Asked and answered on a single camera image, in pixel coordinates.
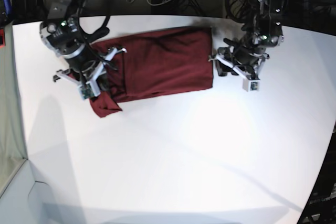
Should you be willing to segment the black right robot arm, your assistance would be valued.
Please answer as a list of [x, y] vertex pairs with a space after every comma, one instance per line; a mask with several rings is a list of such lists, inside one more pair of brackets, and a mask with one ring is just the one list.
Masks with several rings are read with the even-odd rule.
[[85, 32], [80, 26], [80, 15], [86, 2], [58, 0], [54, 3], [47, 19], [40, 24], [40, 37], [44, 45], [69, 66], [66, 70], [58, 70], [53, 82], [63, 79], [74, 83], [80, 91], [108, 91], [107, 69], [116, 70], [117, 67], [106, 52], [98, 52], [91, 43], [110, 32], [110, 15], [106, 14], [102, 25], [93, 33]]

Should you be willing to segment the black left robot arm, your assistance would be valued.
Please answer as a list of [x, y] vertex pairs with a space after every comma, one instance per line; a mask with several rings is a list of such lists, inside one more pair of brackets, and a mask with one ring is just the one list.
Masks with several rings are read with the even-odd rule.
[[224, 38], [210, 57], [221, 77], [228, 74], [257, 80], [269, 59], [266, 50], [284, 41], [282, 15], [288, 0], [224, 0], [226, 15], [242, 25], [241, 39]]

